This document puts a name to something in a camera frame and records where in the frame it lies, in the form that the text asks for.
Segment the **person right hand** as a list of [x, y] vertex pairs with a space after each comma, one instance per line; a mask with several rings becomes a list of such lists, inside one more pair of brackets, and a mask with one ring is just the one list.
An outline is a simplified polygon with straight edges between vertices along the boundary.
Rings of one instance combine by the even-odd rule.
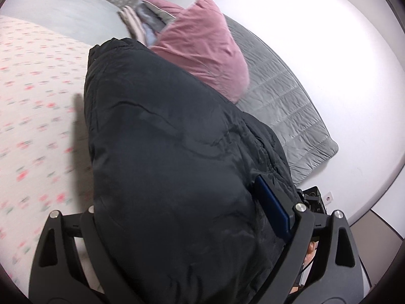
[[314, 259], [314, 256], [316, 254], [317, 247], [318, 247], [318, 242], [310, 242], [308, 249], [307, 249], [306, 257], [304, 258], [304, 261], [303, 261], [303, 265], [293, 284], [293, 287], [290, 290], [290, 294], [297, 292], [299, 290], [299, 288], [301, 287], [302, 274], [311, 265], [311, 263]]

